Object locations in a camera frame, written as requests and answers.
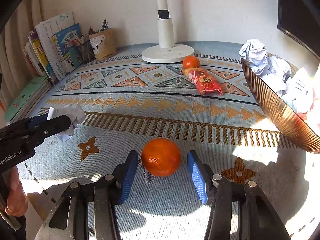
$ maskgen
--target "gold ribbed bowl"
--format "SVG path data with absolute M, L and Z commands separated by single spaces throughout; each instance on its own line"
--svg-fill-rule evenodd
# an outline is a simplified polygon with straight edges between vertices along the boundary
M 320 137 L 241 59 L 242 69 L 251 93 L 265 115 L 278 130 L 299 148 L 320 153 Z

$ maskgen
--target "snack bag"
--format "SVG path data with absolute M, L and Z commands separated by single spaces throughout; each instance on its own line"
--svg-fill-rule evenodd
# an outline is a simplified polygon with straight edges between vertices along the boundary
M 205 69 L 188 68 L 184 69 L 184 74 L 194 85 L 196 85 L 196 88 L 200 94 L 217 91 L 220 95 L 222 95 L 221 85 Z

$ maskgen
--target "curtain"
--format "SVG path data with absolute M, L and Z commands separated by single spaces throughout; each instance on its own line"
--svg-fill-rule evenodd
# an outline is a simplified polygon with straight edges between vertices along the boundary
M 42 21 L 39 0 L 23 0 L 0 34 L 0 72 L 3 75 L 0 102 L 4 110 L 37 73 L 27 62 L 23 48 L 29 32 Z M 4 111 L 0 111 L 0 124 Z

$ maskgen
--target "silver bolt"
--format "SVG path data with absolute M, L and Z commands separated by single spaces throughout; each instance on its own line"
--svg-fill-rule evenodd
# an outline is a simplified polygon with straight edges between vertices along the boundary
M 113 180 L 114 176 L 112 174 L 108 174 L 104 177 L 105 180 L 110 181 Z
M 77 188 L 79 186 L 79 183 L 77 183 L 77 182 L 72 182 L 71 184 L 70 184 L 70 187 L 71 188 Z
M 248 182 L 248 185 L 249 185 L 250 187 L 256 187 L 256 186 L 257 186 L 257 183 L 256 183 L 255 181 L 253 181 L 253 180 L 250 180 L 250 181 Z
M 213 178 L 214 180 L 220 180 L 220 179 L 222 179 L 222 176 L 221 176 L 220 174 L 214 174 L 214 175 L 212 176 L 212 178 Z

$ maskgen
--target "tangerine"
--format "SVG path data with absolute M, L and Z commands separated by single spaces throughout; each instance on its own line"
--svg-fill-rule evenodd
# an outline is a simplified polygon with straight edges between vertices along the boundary
M 141 155 L 142 164 L 146 170 L 160 177 L 174 174 L 180 166 L 180 159 L 179 147 L 165 138 L 149 141 Z
M 200 67 L 200 60 L 195 56 L 188 56 L 184 58 L 182 65 L 184 69 Z

